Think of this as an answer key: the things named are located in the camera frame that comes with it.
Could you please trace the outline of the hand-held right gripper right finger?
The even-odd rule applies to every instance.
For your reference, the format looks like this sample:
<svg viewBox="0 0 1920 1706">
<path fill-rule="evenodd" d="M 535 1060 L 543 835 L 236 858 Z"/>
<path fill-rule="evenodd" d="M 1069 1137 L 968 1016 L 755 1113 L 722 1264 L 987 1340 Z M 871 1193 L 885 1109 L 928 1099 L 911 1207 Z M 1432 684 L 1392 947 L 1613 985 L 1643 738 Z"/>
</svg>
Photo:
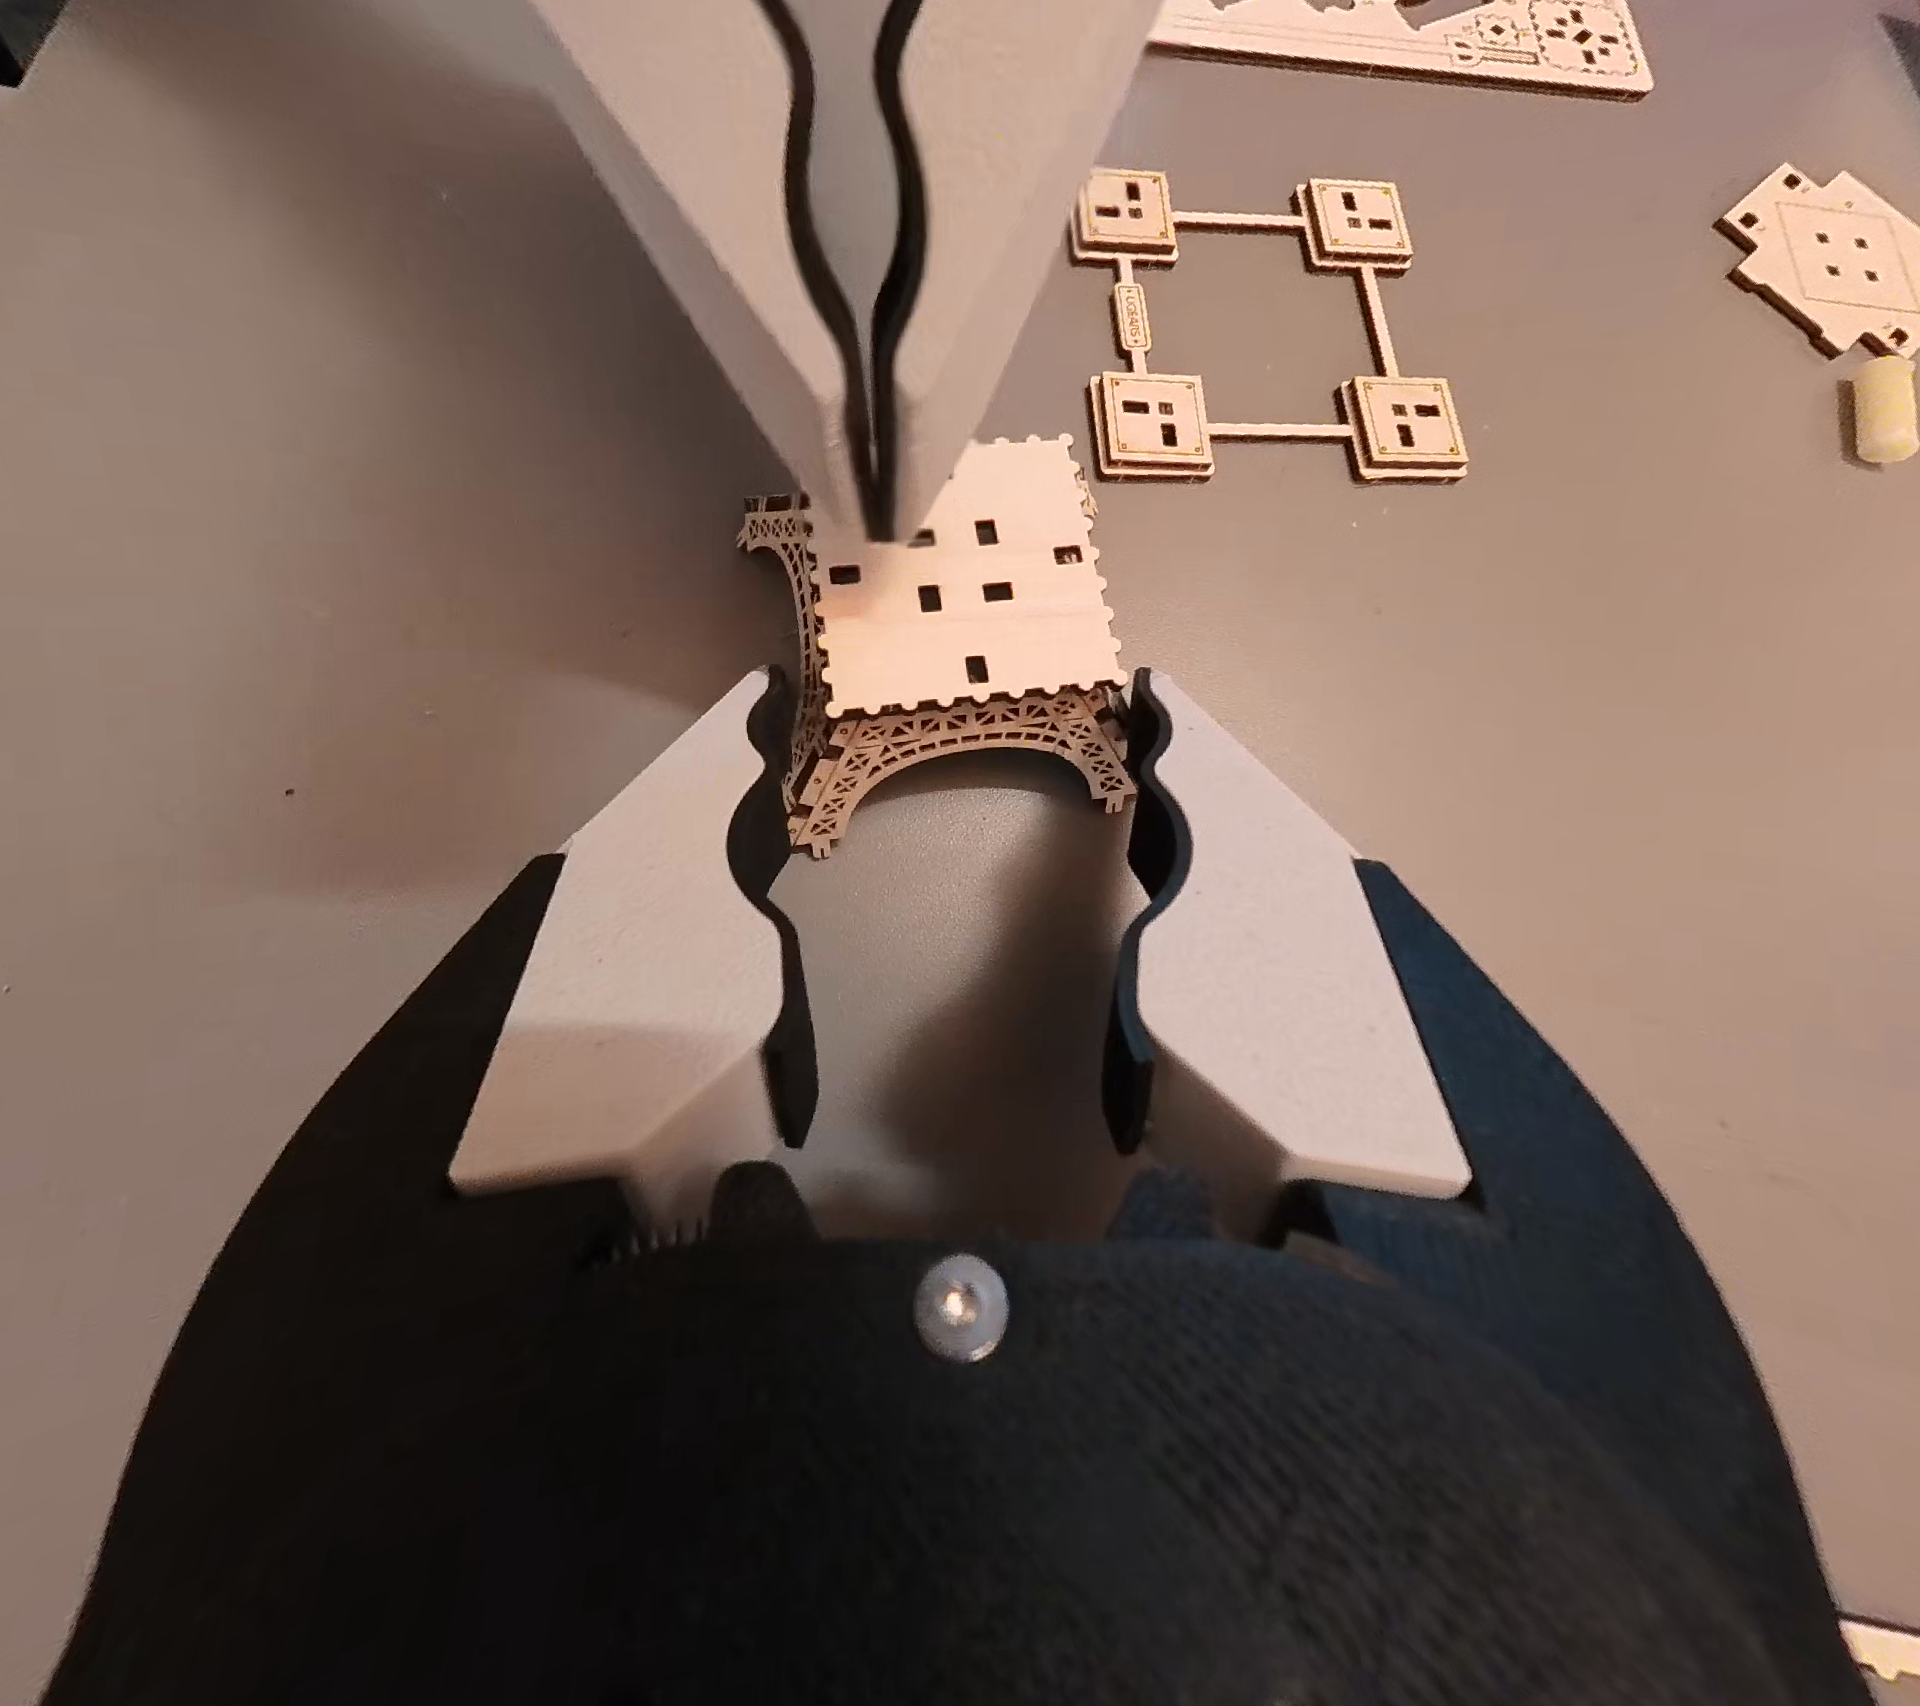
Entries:
<svg viewBox="0 0 1920 1706">
<path fill-rule="evenodd" d="M 1176 683 L 1141 668 L 1106 1121 L 1195 1173 L 1234 1238 L 1316 1180 L 1453 1199 L 1469 1163 L 1407 1008 L 1355 852 Z"/>
</svg>

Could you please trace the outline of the small pale wax stick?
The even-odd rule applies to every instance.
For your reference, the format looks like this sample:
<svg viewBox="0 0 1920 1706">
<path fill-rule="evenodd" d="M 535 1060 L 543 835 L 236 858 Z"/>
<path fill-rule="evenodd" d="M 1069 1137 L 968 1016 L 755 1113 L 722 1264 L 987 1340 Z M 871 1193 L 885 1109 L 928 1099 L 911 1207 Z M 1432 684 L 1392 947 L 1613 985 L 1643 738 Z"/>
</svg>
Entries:
<svg viewBox="0 0 1920 1706">
<path fill-rule="evenodd" d="M 1859 466 L 1886 468 L 1917 455 L 1915 370 L 1899 353 L 1876 353 L 1843 383 L 1839 422 Z"/>
</svg>

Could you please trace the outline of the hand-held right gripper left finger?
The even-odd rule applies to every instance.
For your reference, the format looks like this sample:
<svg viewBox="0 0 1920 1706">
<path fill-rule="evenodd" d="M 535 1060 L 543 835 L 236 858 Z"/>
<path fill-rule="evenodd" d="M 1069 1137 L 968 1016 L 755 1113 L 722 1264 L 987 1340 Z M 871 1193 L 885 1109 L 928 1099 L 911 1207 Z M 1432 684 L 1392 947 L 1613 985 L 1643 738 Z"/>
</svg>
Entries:
<svg viewBox="0 0 1920 1706">
<path fill-rule="evenodd" d="M 790 858 L 782 670 L 747 671 L 567 844 L 448 1175 L 611 1175 L 657 1230 L 722 1169 L 807 1137 L 818 1058 Z"/>
</svg>

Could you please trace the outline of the wooden tower base model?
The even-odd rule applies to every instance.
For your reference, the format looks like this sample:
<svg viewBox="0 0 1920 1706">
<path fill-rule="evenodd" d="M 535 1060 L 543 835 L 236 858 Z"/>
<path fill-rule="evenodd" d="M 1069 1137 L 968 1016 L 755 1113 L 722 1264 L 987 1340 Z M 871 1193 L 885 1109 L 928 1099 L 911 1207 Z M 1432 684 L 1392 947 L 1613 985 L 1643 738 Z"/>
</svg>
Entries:
<svg viewBox="0 0 1920 1706">
<path fill-rule="evenodd" d="M 805 494 L 747 499 L 737 541 L 782 559 L 803 638 L 796 851 L 829 855 L 871 788 L 962 751 L 1068 758 L 1124 805 L 1094 512 L 1068 435 L 973 442 L 904 543 L 836 531 Z"/>
</svg>

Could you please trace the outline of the wooden cross-shaped plate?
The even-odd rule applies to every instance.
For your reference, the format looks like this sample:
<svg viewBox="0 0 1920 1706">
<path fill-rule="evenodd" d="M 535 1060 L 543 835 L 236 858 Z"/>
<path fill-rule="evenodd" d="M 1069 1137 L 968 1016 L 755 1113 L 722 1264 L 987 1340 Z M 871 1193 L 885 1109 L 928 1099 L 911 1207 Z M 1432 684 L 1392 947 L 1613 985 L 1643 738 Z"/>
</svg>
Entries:
<svg viewBox="0 0 1920 1706">
<path fill-rule="evenodd" d="M 1917 225 L 1848 172 L 1816 184 L 1775 168 L 1715 228 L 1746 255 L 1732 277 L 1789 315 L 1828 356 L 1917 349 Z"/>
</svg>

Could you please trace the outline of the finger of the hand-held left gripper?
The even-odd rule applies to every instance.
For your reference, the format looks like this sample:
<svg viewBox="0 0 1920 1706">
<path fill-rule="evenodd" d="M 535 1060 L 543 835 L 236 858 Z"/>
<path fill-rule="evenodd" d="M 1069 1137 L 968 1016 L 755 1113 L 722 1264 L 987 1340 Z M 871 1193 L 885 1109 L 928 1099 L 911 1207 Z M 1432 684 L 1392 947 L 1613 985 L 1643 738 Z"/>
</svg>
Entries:
<svg viewBox="0 0 1920 1706">
<path fill-rule="evenodd" d="M 885 515 L 885 0 L 526 0 L 599 181 L 805 492 Z"/>
<path fill-rule="evenodd" d="M 1162 0 L 893 0 L 875 86 L 899 240 L 874 309 L 874 531 L 979 429 Z"/>
</svg>

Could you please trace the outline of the wooden four-square connector frame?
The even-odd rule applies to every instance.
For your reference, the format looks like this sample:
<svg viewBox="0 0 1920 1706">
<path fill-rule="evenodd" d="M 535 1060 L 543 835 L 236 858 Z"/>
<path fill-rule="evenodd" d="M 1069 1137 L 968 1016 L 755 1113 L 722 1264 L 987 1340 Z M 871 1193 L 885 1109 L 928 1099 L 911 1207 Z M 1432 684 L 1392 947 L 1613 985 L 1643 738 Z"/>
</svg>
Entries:
<svg viewBox="0 0 1920 1706">
<path fill-rule="evenodd" d="M 1211 414 L 1199 374 L 1156 372 L 1141 271 L 1179 258 L 1184 234 L 1295 236 L 1308 268 L 1352 277 L 1375 370 L 1342 383 L 1332 422 L 1225 422 Z M 1407 374 L 1388 327 L 1381 281 L 1413 262 L 1405 199 L 1388 178 L 1310 178 L 1288 213 L 1181 210 L 1164 172 L 1096 166 L 1079 184 L 1069 249 L 1112 270 L 1119 368 L 1088 382 L 1093 450 L 1106 478 L 1209 478 L 1232 442 L 1330 442 L 1362 482 L 1453 482 L 1469 469 L 1468 440 L 1445 376 Z"/>
</svg>

